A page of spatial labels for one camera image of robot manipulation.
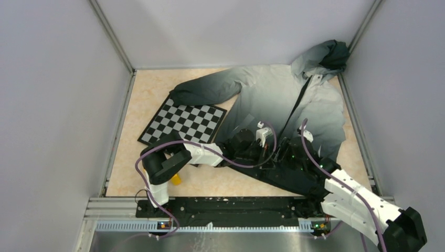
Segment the grey gradient hooded jacket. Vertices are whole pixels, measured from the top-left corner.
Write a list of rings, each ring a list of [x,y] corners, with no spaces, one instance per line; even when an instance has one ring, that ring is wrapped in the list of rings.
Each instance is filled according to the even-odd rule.
[[[328,40],[303,52],[289,65],[234,67],[178,84],[170,96],[176,106],[220,104],[236,101],[216,136],[227,143],[242,129],[255,131],[268,122],[276,139],[299,137],[300,126],[314,139],[308,144],[313,156],[336,160],[345,141],[344,103],[330,80],[343,72],[350,56],[346,43]]]

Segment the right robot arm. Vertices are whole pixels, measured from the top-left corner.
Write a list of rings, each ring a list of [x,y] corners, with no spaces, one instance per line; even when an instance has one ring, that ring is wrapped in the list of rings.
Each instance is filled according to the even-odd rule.
[[[379,251],[419,251],[427,243],[418,211],[400,208],[374,194],[335,161],[319,157],[309,140],[284,138],[273,150],[272,160],[283,175],[278,184],[309,199],[312,215],[338,218]]]

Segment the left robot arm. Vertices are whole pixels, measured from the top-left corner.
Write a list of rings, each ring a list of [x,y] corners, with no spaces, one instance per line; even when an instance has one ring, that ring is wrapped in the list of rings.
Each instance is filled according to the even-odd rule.
[[[187,141],[173,131],[140,154],[149,193],[148,209],[156,217],[168,211],[168,182],[187,164],[257,168],[271,163],[277,147],[273,128],[242,129],[225,143]]]

